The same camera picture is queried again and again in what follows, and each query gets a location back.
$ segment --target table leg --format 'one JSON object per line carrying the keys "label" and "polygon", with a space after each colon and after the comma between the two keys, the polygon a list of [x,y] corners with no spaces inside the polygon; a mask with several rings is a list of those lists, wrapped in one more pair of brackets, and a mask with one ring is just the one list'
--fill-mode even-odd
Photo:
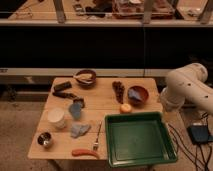
{"label": "table leg", "polygon": [[147,166],[148,171],[155,171],[154,165]]}
{"label": "table leg", "polygon": [[53,159],[48,159],[47,161],[53,166],[53,168],[54,168],[56,171],[61,171],[61,170],[62,170],[62,168],[59,166],[59,164],[58,164],[55,160],[53,160]]}

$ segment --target orange egg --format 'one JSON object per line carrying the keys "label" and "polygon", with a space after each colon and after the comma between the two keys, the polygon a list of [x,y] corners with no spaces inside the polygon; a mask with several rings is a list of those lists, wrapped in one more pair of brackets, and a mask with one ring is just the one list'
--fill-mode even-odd
{"label": "orange egg", "polygon": [[120,112],[121,113],[131,113],[132,106],[128,103],[124,103],[120,106]]}

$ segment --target red bowl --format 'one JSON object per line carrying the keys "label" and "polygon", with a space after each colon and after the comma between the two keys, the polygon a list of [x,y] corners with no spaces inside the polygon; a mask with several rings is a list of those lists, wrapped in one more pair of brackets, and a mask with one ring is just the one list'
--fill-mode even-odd
{"label": "red bowl", "polygon": [[146,103],[149,98],[149,92],[142,86],[132,86],[128,89],[128,100],[133,106],[139,106]]}

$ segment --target cup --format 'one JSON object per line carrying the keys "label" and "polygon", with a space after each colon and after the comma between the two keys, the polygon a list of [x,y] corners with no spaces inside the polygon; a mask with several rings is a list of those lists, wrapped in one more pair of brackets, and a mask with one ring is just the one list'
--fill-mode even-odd
{"label": "cup", "polygon": [[49,132],[43,132],[38,136],[37,142],[44,148],[49,148],[53,144],[53,139]]}
{"label": "cup", "polygon": [[62,129],[66,126],[65,112],[62,108],[53,108],[48,112],[48,121],[56,128]]}

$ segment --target gray cloth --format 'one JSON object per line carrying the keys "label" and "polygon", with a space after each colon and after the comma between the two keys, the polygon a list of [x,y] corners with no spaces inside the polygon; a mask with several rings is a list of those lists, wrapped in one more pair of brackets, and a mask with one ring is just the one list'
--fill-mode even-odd
{"label": "gray cloth", "polygon": [[89,129],[91,128],[91,125],[81,125],[81,124],[75,124],[73,123],[71,126],[71,137],[78,138],[79,136],[82,136],[86,134]]}

